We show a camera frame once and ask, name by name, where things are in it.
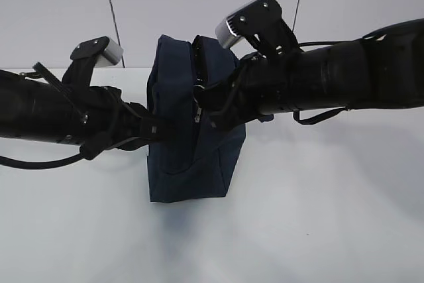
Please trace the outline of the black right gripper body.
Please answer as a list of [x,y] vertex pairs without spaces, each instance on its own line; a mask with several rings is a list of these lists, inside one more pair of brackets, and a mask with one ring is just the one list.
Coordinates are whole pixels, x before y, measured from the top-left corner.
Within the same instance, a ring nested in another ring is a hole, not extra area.
[[269,60],[259,53],[249,54],[227,78],[194,91],[194,98],[208,114],[211,126],[219,131],[269,115],[298,112],[289,97],[291,75],[298,53]]

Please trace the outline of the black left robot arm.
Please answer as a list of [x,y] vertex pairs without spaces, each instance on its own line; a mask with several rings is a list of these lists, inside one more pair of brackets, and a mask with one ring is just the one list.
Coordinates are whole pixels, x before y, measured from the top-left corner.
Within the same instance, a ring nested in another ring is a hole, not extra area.
[[91,86],[82,93],[75,108],[51,85],[2,71],[1,136],[75,145],[93,160],[105,150],[132,151],[176,135],[170,121],[123,101],[115,87]]

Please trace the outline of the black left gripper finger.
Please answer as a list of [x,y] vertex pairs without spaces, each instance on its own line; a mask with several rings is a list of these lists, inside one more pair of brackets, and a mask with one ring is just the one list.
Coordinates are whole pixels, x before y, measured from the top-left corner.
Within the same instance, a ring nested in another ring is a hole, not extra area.
[[177,127],[170,119],[153,115],[145,115],[139,119],[138,138],[144,144],[172,141],[177,135]]

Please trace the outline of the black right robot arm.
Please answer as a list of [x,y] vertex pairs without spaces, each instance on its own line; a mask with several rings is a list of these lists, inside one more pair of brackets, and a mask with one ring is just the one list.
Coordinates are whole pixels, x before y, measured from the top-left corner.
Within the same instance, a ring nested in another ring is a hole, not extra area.
[[194,96],[222,131],[278,113],[314,125],[342,111],[422,107],[423,20],[274,61],[254,54]]

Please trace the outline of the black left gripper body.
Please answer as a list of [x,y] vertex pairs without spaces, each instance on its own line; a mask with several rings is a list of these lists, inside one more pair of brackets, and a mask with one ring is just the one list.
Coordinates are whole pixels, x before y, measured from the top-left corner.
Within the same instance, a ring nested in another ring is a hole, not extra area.
[[105,150],[136,150],[149,142],[149,111],[125,102],[111,86],[71,87],[72,143],[79,146],[72,160],[93,160]]

